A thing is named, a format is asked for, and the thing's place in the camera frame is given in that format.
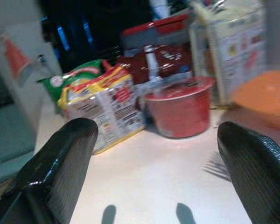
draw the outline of tabletop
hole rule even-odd
[[[153,127],[92,156],[70,224],[250,224],[217,148],[217,127],[234,120],[277,139],[244,109],[211,111],[210,128],[173,140]],[[45,105],[37,152],[65,121]]]

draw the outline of black object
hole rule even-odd
[[[21,169],[0,200],[0,224],[68,224],[85,180],[98,126],[68,122]]]
[[[52,42],[63,72],[122,54],[120,33],[152,21],[148,0],[39,0],[43,37]]]
[[[232,122],[220,125],[218,146],[252,222],[280,224],[280,147]]]

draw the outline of yellow package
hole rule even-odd
[[[116,66],[101,77],[63,89],[58,105],[67,119],[94,120],[98,140],[94,154],[101,153],[144,128],[131,75]]]

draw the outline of orange cone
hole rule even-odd
[[[13,77],[17,80],[21,79],[22,71],[30,65],[31,61],[18,49],[18,47],[11,42],[11,40],[5,35],[2,40],[6,46],[6,58],[8,60],[10,69],[13,72]]]

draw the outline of wall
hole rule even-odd
[[[50,43],[45,43],[42,39],[41,18],[42,14],[35,0],[0,0],[0,33],[6,32],[23,53],[32,60],[39,54],[44,54],[51,69],[56,74],[60,74],[61,70]],[[42,99],[47,97],[43,87],[36,84],[36,80],[41,78],[41,75],[33,72],[24,86],[20,87],[12,78],[4,54],[5,47],[0,41],[0,74],[15,103],[36,133]]]

